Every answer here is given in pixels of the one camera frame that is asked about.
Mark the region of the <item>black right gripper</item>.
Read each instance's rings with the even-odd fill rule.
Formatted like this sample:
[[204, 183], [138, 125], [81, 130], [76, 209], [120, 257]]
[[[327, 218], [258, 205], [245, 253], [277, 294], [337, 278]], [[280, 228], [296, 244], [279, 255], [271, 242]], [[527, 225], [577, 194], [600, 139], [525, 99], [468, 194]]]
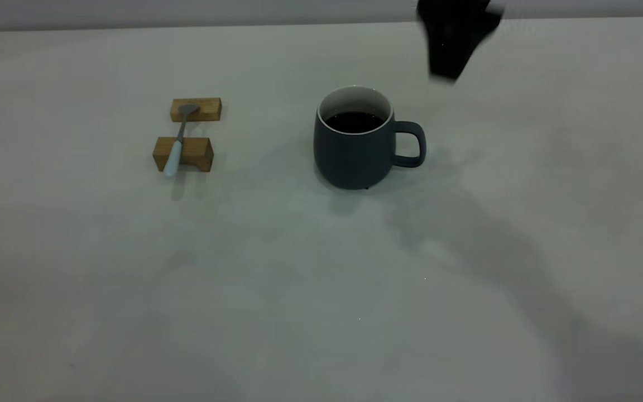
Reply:
[[503, 18], [503, 8], [490, 1], [418, 1], [416, 13], [430, 38], [429, 74], [451, 82]]

